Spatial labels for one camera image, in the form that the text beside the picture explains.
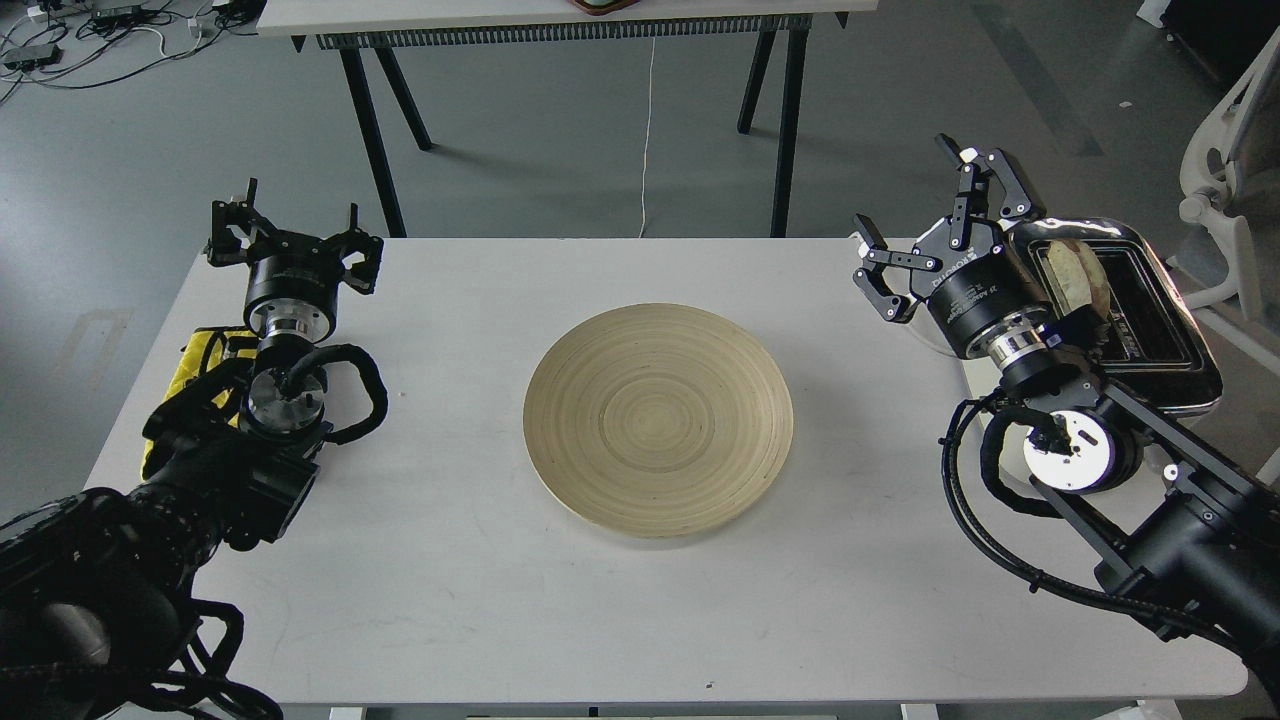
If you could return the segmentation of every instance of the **table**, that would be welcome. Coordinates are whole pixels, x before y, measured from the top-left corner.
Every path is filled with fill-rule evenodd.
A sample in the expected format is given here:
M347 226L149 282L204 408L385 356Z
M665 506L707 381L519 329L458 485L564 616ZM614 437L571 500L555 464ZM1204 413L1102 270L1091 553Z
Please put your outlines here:
M333 337L380 364L385 425L324 448L280 542L223 548L197 575L197 597L244 611L232 678L280 702L365 706L1238 692L1245 674L1225 651L1030 596L961 539L936 443L964 393L959 365L878 319L850 282L856 258L846 238L388 241L378 292L343 291ZM132 486L178 348L192 328L239 318L246 275L196 261L90 486ZM709 536L589 525L524 447L525 387L545 350L649 301L739 323L794 397L782 474ZM339 425L366 410L344 370L329 397ZM1098 503L1132 527L1160 493L1129 483ZM1094 556L1065 523L972 500L1029 561L1088 582Z
M850 12L874 10L877 4L878 0L645 0L608 15L591 17L566 0L270 0L259 19L257 32L293 36L300 51L305 37L315 35L321 47L342 54L389 233L404 237L404 219L360 58L361 49L372 49L376 54L415 142L426 152L434 142L396 60L394 47L758 32L737 120L737 131L748 135L774 38L778 31L787 31L769 231L772 237L782 237L791 205L796 129L813 14L837 13L844 24Z

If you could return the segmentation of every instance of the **wooden plate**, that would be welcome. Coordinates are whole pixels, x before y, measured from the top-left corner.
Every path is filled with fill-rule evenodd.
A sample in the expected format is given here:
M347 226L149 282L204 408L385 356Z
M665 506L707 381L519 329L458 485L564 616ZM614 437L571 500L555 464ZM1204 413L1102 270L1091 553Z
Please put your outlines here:
M791 448L791 395L758 340L684 305L596 315L543 357L525 443L543 483L582 518L636 537L732 520Z

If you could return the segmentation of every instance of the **concrete floor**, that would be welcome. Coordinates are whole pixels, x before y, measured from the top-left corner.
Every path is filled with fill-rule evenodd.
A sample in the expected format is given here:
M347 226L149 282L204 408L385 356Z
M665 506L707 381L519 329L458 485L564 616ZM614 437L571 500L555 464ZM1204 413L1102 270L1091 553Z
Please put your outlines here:
M1053 214L1119 218L1172 252L1188 232L1176 215L1178 167L1220 91L1164 32L1133 18L1135 6L884 0L846 31L818 18L791 234L847 234L855 211L890 236L922 232L954 192L932 142L945 131L1016 154ZM0 8L8 28L19 10ZM191 41L179 26L166 35L170 53ZM133 37L72 78L137 68L156 56L155 44ZM650 236L767 232L781 53L758 129L739 136L753 45L748 36L658 41ZM413 146L366 59L410 234L634 236L649 53L649 41L401 51L442 145L430 155ZM209 202L241 192L250 176L261 181L259 208L280 227L335 232L356 201L371 231L385 229L337 53L310 45L298 55L287 40L228 37L122 83L20 87L0 106L0 515L81 488L207 237ZM1280 389L1210 341L1226 395L1197 430L1256 470L1280 445ZM1084 719L1116 706L942 714ZM1187 717L1263 711L1256 692L1184 703ZM324 714L289 708L288 716Z

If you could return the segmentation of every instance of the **yellow towel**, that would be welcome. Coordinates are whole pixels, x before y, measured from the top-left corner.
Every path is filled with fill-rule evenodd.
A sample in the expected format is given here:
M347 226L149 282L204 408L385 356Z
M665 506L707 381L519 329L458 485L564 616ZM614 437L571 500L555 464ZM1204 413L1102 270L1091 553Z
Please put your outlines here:
M257 336L247 328L198 328L191 333L191 340L182 348L182 359L174 369L173 379L169 380L169 389L164 393L164 400L178 395L200 375L212 370L219 363L230 357L255 357L257 355ZM223 407L230 393L224 392L214 398L218 407ZM232 427L238 427L239 415L230 419ZM150 439L142 450L142 468L140 475L146 473L147 457L151 455L152 443Z

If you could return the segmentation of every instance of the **table leg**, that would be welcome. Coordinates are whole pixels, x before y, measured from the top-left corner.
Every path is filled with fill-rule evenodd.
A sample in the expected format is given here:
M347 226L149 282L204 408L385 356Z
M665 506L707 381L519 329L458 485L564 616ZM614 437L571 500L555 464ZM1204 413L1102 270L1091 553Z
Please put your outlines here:
M792 29L787 37L786 83L782 87L782 127L778 129L778 172L773 181L773 223L769 237L787 236L791 210L791 176L796 160L796 126L800 122L800 92L804 88L804 59L808 29Z
M429 152L435 145L431 142L431 136L426 133L426 126L422 124L422 115L417 111L417 104L413 102L413 95L408 91L408 83L404 82L404 73L401 72L399 63L396 60L396 51L390 47L378 47L374 53L378 54L378 61L383 64L387 82L392 85L392 92L396 94L396 101L399 102L401 111L404 113L404 120L408 122L408 129L413 133L419 150Z
M751 58L751 76L746 79L746 95L742 96L742 110L737 114L737 132L751 133L751 120L755 119L755 104L760 101L760 86L764 85L764 70L769 68L769 55L773 53L773 40L778 32L760 31L755 40L755 55Z
M383 133L378 129L374 99L369 95L365 64L360 60L360 50L344 49L338 53L342 55L342 69L347 73L347 87L351 90L351 102L356 108L360 135L365 138L365 152L374 172L374 184L378 186L378 200L381 201L383 215L387 218L387 232L390 237L407 237L404 218L399 211L399 199L396 197L396 183L392 181L392 168L387 161L387 149L383 146Z

